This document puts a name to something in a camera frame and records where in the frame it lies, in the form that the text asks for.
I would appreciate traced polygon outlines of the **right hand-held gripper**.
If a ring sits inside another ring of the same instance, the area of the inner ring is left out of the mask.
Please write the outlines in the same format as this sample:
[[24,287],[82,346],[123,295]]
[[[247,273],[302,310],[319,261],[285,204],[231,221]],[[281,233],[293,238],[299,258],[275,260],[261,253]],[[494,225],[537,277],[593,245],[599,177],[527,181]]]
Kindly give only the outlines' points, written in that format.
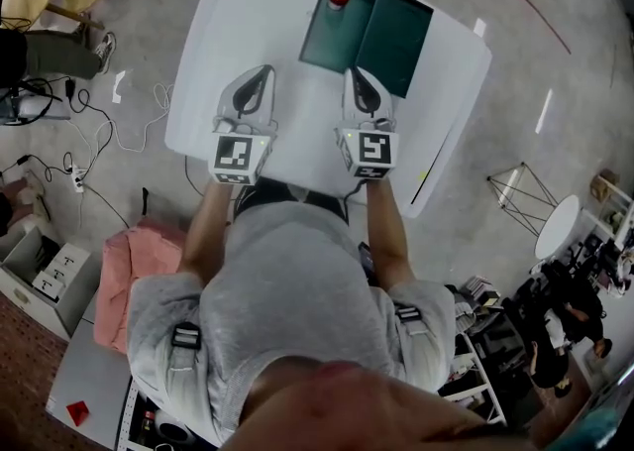
[[[344,77],[343,119],[335,129],[336,144],[351,176],[383,179],[396,167],[399,145],[395,121],[391,118],[392,97],[363,68],[349,67]],[[354,119],[357,109],[376,119]]]

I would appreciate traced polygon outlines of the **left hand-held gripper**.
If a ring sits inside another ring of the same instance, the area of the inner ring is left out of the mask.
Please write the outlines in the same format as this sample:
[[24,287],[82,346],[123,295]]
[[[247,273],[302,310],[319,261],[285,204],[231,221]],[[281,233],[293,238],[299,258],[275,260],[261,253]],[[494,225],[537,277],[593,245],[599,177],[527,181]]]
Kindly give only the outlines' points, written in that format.
[[254,185],[262,174],[276,138],[276,122],[268,125],[238,120],[256,113],[270,121],[275,92],[275,70],[267,64],[253,67],[225,87],[211,134],[208,170],[223,184]]

